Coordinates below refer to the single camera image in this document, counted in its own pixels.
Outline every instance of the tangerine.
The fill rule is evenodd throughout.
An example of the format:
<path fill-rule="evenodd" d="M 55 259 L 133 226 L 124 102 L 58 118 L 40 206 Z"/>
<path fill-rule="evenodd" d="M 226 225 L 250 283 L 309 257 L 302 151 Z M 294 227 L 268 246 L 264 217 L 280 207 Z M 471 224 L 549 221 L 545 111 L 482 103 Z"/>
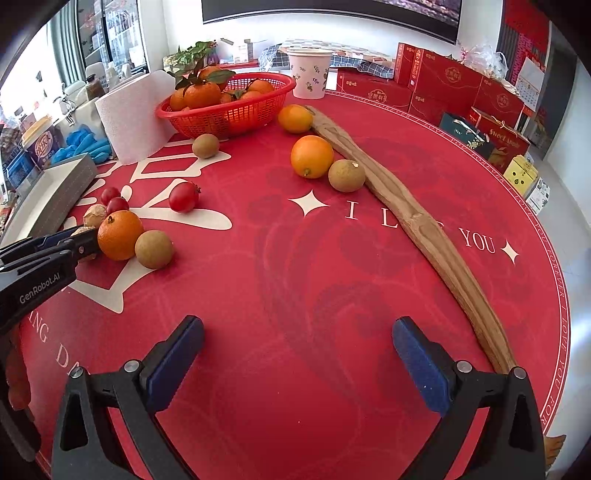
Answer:
<path fill-rule="evenodd" d="M 302 134 L 312 128 L 314 115 L 301 105 L 287 105 L 277 117 L 279 124 L 291 134 Z"/>
<path fill-rule="evenodd" d="M 173 112 L 180 112 L 187 106 L 187 102 L 185 102 L 183 96 L 183 89 L 175 90 L 174 93 L 170 96 L 170 109 Z"/>
<path fill-rule="evenodd" d="M 330 144 L 315 135 L 300 138 L 291 149 L 291 166 L 305 179 L 318 179 L 333 163 L 335 152 Z"/>
<path fill-rule="evenodd" d="M 215 83 L 190 85 L 185 91 L 184 99 L 189 108 L 203 108 L 217 105 L 222 93 Z"/>
<path fill-rule="evenodd" d="M 260 97 L 261 95 L 261 92 L 257 92 L 256 90 L 249 90 L 248 92 L 243 93 L 239 100 L 252 100 L 253 98 Z"/>
<path fill-rule="evenodd" d="M 207 77 L 210 73 L 217 72 L 218 70 L 223 70 L 223 69 L 217 65 L 210 65 L 209 67 L 205 67 L 204 69 L 201 69 L 201 71 L 199 71 L 199 75 L 197 75 L 197 77 L 199 77 L 202 80 L 207 80 Z M 228 83 L 227 82 L 218 83 L 217 85 L 220 87 L 220 90 L 223 92 L 225 90 L 225 88 L 228 86 Z"/>
<path fill-rule="evenodd" d="M 229 93 L 223 93 L 220 97 L 220 103 L 232 103 L 234 101 L 234 97 Z"/>
<path fill-rule="evenodd" d="M 100 224 L 99 248 L 111 260 L 129 260 L 135 255 L 135 243 L 142 233 L 144 227 L 136 214 L 129 210 L 113 212 Z"/>
<path fill-rule="evenodd" d="M 266 80 L 258 79 L 252 82 L 248 86 L 247 90 L 249 92 L 271 93 L 275 91 L 275 87 L 273 87 L 273 85 Z"/>

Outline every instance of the plastic bag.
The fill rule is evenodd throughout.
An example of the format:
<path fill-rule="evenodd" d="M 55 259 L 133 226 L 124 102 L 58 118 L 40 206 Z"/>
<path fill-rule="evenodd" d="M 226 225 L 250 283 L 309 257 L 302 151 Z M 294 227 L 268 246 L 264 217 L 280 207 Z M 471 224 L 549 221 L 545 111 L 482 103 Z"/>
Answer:
<path fill-rule="evenodd" d="M 484 76 L 502 80 L 507 75 L 509 67 L 507 60 L 500 51 L 495 51 L 490 45 L 480 44 L 466 53 L 464 65 Z"/>

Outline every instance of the paper cup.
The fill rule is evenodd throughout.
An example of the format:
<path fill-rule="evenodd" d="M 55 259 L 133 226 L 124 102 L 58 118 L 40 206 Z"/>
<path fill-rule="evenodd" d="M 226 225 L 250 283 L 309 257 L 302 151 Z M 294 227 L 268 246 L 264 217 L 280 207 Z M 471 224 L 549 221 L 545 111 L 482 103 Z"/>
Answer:
<path fill-rule="evenodd" d="M 290 58 L 291 75 L 296 80 L 294 96 L 311 100 L 322 98 L 326 91 L 332 52 L 319 48 L 290 48 L 287 55 Z"/>

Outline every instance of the floor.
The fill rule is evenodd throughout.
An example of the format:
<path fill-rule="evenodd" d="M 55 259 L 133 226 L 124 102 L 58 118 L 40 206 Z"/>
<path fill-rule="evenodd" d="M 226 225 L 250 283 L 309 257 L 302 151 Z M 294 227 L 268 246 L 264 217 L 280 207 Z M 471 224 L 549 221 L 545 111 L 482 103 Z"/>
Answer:
<path fill-rule="evenodd" d="M 558 480 L 591 436 L 591 228 L 552 166 L 541 161 L 533 146 L 530 153 L 550 187 L 550 200 L 538 218 L 564 272 L 571 314 L 570 363 L 560 406 L 548 433 L 567 436 L 547 477 Z"/>

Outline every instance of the blue gripper pad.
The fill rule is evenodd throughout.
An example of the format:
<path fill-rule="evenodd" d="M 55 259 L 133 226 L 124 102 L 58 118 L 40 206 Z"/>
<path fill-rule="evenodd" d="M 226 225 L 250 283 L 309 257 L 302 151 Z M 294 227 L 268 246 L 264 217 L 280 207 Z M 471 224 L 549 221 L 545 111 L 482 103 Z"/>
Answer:
<path fill-rule="evenodd" d="M 165 342 L 158 342 L 144 359 L 140 383 L 150 413 L 166 410 L 184 376 L 203 347 L 203 322 L 187 315 Z"/>
<path fill-rule="evenodd" d="M 427 408 L 444 416 L 452 403 L 453 385 L 433 352 L 434 345 L 441 346 L 430 342 L 410 317 L 394 322 L 392 341 Z"/>

